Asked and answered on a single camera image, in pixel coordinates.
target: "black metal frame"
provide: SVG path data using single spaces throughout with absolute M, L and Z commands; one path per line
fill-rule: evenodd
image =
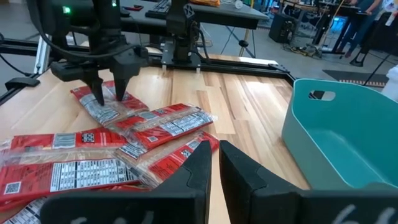
M 0 45 L 0 53 L 36 56 L 37 46 L 38 43 L 34 41 L 6 39 L 5 42 Z M 68 46 L 67 50 L 71 52 L 85 53 L 88 52 L 88 47 Z M 161 59 L 162 54 L 150 53 L 149 66 L 161 67 L 163 65 Z M 57 55 L 57 53 L 54 51 L 50 51 L 49 63 L 58 60 L 59 55 Z M 196 69 L 192 67 L 186 67 L 184 65 L 168 65 L 167 68 L 183 70 Z M 238 75 L 254 75 L 257 77 L 283 78 L 292 86 L 295 80 L 290 72 L 285 67 L 280 65 L 264 65 L 259 63 L 211 59 L 210 64 L 206 63 L 205 60 L 201 61 L 201 70 L 204 72 L 220 72 Z M 28 78 L 35 80 L 39 77 L 40 74 L 35 74 L 29 76 Z M 13 88 L 10 88 L 5 94 L 0 96 L 0 106 L 3 105 L 7 100 L 11 99 L 14 95 L 19 93 L 26 86 L 29 85 L 26 83 L 20 83 L 20 85 L 14 85 Z

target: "robotic arm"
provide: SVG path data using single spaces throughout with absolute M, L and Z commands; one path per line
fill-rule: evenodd
M 53 62 L 53 74 L 64 82 L 82 80 L 104 105 L 103 80 L 98 70 L 113 73 L 116 98 L 121 101 L 131 77 L 147 63 L 148 51 L 131 45 L 121 33 L 119 0 L 30 0 L 30 18 L 43 40 L 66 62 Z M 89 54 L 76 54 L 53 44 L 46 34 L 65 37 L 69 32 L 88 36 Z

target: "speaker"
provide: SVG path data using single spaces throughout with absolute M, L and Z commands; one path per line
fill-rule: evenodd
M 294 18 L 285 14 L 277 13 L 272 21 L 268 36 L 277 43 L 288 43 L 288 36 L 294 30 Z

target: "desk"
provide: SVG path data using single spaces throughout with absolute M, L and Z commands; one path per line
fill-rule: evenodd
M 256 63 L 270 60 L 212 57 Z M 101 78 L 111 80 L 107 70 Z M 50 71 L 39 77 L 36 88 L 24 88 L 0 107 L 0 139 L 15 134 L 75 132 L 98 127 L 69 92 L 83 86 L 81 81 L 61 82 Z M 191 103 L 218 117 L 205 130 L 226 139 L 275 174 L 294 185 L 308 185 L 280 137 L 292 87 L 283 79 L 182 70 L 142 68 L 133 77 L 128 92 L 146 103 L 151 110 L 174 103 Z M 0 214 L 6 218 L 12 212 Z M 213 155 L 210 224 L 229 223 L 220 183 L 218 152 Z
M 165 35 L 166 20 L 145 17 L 145 13 L 152 9 L 157 3 L 141 0 L 121 0 L 121 6 L 141 5 L 144 8 L 138 12 L 130 12 L 130 17 L 122 18 L 123 31 L 139 32 L 142 34 Z M 220 7 L 202 6 L 191 4 L 195 11 L 195 20 L 225 26 L 242 27 L 256 29 L 260 19 L 266 20 L 268 17 L 263 13 L 243 5 L 241 9 L 236 9 L 233 4 L 221 4 Z

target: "concrete floor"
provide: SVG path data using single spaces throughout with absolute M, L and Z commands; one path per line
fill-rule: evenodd
M 210 54 L 220 54 L 227 39 L 230 35 L 230 31 L 225 26 L 219 26 L 214 24 L 204 24 L 206 39 L 210 39 L 213 43 L 212 47 L 208 48 Z M 21 4 L 0 4 L 0 32 L 3 33 L 5 38 L 13 39 L 31 39 L 37 40 L 38 37 L 34 37 L 37 34 L 36 29 L 32 25 L 29 19 L 29 14 L 24 5 Z M 256 57 L 263 59 L 276 60 L 278 63 L 285 65 L 291 74 L 295 77 L 307 77 L 307 78 L 321 78 L 321 79 L 332 79 L 322 70 L 344 70 L 351 72 L 364 72 L 371 73 L 378 63 L 385 56 L 382 52 L 371 52 L 366 58 L 365 65 L 362 68 L 354 67 L 349 64 L 350 59 L 339 59 L 337 55 L 323 55 L 323 58 L 315 59 L 304 57 L 299 54 L 287 52 L 282 49 L 280 44 L 275 43 L 268 37 L 268 30 L 258 29 L 254 31 L 255 45 L 256 45 Z M 234 29 L 234 35 L 238 39 L 243 39 L 245 30 L 240 28 Z M 331 43 L 336 39 L 338 34 L 331 34 Z M 132 43 L 138 43 L 137 34 L 128 34 L 128 39 Z M 142 41 L 147 42 L 147 35 L 142 35 Z M 78 44 L 83 42 L 85 38 L 81 35 L 78 36 Z M 252 35 L 250 32 L 248 49 L 254 53 Z M 310 39 L 300 40 L 301 44 L 311 42 Z M 240 46 L 238 40 L 232 35 L 223 54 L 238 56 Z M 4 55 L 13 65 L 25 72 L 33 72 L 34 57 L 25 57 L 20 55 Z M 385 62 L 377 73 L 385 74 L 390 68 L 398 63 L 397 57 L 389 58 L 388 62 Z M 2 60 L 0 60 L 0 83 L 4 83 L 11 78 L 20 77 L 11 68 L 9 68 Z M 0 85 L 0 94 L 6 92 L 5 86 Z

